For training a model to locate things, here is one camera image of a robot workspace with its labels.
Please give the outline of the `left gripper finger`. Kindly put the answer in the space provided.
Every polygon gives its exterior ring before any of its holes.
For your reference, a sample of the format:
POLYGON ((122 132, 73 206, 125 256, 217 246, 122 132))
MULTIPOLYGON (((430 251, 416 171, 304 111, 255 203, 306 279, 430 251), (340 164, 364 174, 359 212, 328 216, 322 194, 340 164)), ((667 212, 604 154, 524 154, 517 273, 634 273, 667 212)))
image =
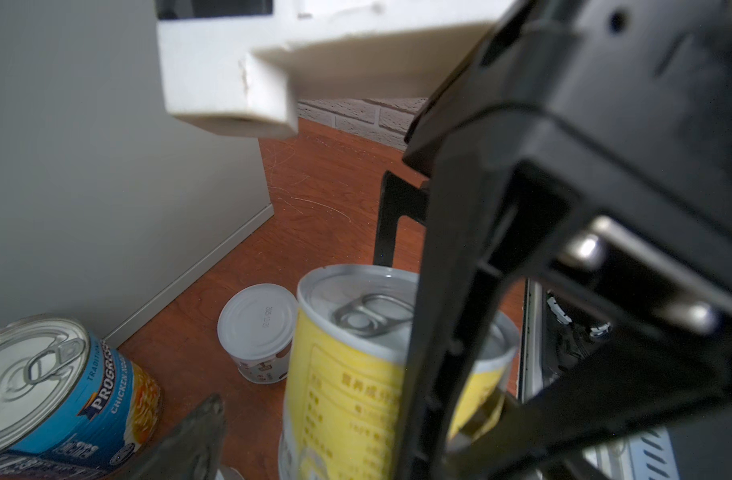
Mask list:
POLYGON ((227 433, 225 403, 212 394, 117 479, 215 479, 227 433))

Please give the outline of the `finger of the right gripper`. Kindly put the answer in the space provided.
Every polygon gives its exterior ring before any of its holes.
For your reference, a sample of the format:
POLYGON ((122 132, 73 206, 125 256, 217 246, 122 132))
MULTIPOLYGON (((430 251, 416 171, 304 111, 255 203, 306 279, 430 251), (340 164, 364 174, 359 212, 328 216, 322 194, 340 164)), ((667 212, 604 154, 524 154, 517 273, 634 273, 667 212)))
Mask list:
POLYGON ((424 226, 429 203, 429 182, 416 187, 391 171, 381 183, 373 264, 392 267, 399 221, 407 217, 424 226))
POLYGON ((565 211, 553 184, 530 164, 508 171, 473 166, 435 171, 430 183, 416 319, 404 377, 396 479, 516 479, 533 470, 573 479, 576 456, 548 455, 534 433, 528 446, 506 452, 490 431, 445 455, 446 437, 464 384, 502 297, 520 277, 540 271, 555 222, 546 207, 565 211))

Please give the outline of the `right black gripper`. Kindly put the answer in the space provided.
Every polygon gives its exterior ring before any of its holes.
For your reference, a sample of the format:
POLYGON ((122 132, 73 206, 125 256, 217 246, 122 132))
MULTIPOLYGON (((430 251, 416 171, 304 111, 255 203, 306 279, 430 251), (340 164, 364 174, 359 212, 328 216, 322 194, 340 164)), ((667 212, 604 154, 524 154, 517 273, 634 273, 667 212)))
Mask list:
POLYGON ((566 209, 544 208, 551 257, 518 279, 613 325, 475 442, 534 433, 577 463, 732 406, 732 1, 519 3, 430 97, 404 160, 430 183, 532 165, 566 209))

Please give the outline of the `yellow labelled can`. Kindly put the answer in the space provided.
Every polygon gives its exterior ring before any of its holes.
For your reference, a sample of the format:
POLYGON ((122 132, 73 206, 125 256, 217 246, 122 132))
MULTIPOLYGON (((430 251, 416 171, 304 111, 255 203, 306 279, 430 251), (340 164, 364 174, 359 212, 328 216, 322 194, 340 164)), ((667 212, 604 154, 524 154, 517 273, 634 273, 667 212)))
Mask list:
POLYGON ((280 478, 388 478, 418 280, 357 264, 300 280, 280 478))

